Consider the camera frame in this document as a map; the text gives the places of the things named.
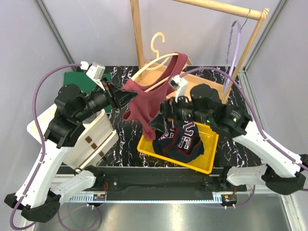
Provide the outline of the navy tank top maroon trim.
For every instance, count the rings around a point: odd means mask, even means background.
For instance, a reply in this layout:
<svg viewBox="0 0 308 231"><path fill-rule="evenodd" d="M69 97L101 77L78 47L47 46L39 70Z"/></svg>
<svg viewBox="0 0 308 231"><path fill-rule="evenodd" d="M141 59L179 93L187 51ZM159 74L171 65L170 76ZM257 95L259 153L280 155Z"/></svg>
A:
<svg viewBox="0 0 308 231"><path fill-rule="evenodd" d="M167 130L155 132L156 139L152 142L154 152L158 155L188 163L204 154L204 145L199 130L194 122L183 121L175 125L167 123Z"/></svg>

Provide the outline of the lilac plastic hanger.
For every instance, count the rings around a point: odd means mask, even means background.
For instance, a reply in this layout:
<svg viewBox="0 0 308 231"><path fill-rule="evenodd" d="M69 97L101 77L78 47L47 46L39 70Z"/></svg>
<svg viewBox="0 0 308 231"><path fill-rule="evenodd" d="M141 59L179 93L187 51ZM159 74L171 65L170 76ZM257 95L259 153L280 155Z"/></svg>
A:
<svg viewBox="0 0 308 231"><path fill-rule="evenodd" d="M235 67L235 61L237 59L237 55L238 55L238 50L239 50L239 45L240 45L240 40L241 40L241 31L243 26L246 24L248 17L251 14L251 8L249 8L246 20L244 22L243 25L241 25L241 23L238 20L235 20L232 25L231 25L231 32L230 32L230 37L229 37L229 43L228 43L228 48L227 48L227 57L226 57L226 65L225 65L225 69L226 71L228 70L228 75L231 77L233 74L233 70ZM235 44L235 48L234 48L234 53L233 53L233 59L232 59L232 63L230 65L230 68L228 68L228 63L229 63L229 54L230 54L230 48L231 48L231 41L232 41L232 35L233 35L233 28L235 27L235 25L237 25L237 37L236 37L236 44Z"/></svg>

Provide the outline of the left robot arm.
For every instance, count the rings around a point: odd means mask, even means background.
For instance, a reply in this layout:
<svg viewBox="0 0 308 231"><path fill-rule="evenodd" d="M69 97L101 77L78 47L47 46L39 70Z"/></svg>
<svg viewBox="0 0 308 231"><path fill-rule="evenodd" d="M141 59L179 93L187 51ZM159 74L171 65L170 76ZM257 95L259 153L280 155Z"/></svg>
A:
<svg viewBox="0 0 308 231"><path fill-rule="evenodd" d="M12 213L20 210L25 219L46 223L74 195L87 189L100 190L104 184L103 172L92 165L60 186L52 187L51 183L64 158L84 132L83 121L107 106L120 110L136 96L137 93L123 90L110 81L96 86L90 94L84 93L76 84L61 87L54 100L54 118L44 133L38 130L42 138L40 156L20 190L4 199L13 209Z"/></svg>

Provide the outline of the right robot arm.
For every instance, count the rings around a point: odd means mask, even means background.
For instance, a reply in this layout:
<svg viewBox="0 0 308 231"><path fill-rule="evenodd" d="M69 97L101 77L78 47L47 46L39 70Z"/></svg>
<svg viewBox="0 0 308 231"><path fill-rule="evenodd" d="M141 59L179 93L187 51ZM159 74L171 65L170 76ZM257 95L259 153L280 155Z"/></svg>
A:
<svg viewBox="0 0 308 231"><path fill-rule="evenodd" d="M213 190L229 191L247 184L265 185L282 195L305 190L307 155L292 153L271 140L246 111L223 104L217 90L206 84L193 87L189 97L161 101L155 122L154 152L172 160L188 163L205 152L197 124L208 125L264 160L256 167L225 167Z"/></svg>

